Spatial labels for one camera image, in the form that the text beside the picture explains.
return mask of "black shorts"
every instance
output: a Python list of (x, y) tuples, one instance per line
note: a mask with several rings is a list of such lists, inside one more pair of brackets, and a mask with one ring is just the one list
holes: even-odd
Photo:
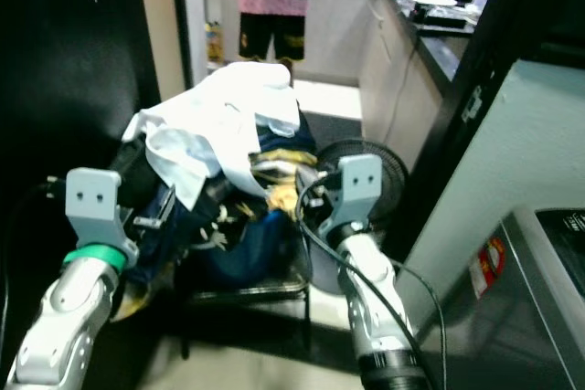
[(274, 36), (277, 60), (304, 59), (304, 17), (266, 16), (241, 13), (239, 25), (239, 55), (245, 59), (266, 59), (268, 46)]

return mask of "green band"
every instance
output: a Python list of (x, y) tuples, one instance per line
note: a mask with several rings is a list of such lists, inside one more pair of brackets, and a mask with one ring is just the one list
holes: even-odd
[(124, 254), (114, 247), (104, 246), (103, 244), (91, 244), (82, 248), (78, 248), (70, 252), (63, 263), (69, 264), (72, 260), (77, 258), (96, 258), (103, 260), (110, 264), (119, 273), (122, 273), (126, 266), (126, 257)]

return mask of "red sticker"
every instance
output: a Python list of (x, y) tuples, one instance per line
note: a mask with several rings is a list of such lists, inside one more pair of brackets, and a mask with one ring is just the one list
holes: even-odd
[(479, 299), (502, 274), (505, 263), (505, 246), (502, 239), (492, 237), (469, 265), (475, 297)]

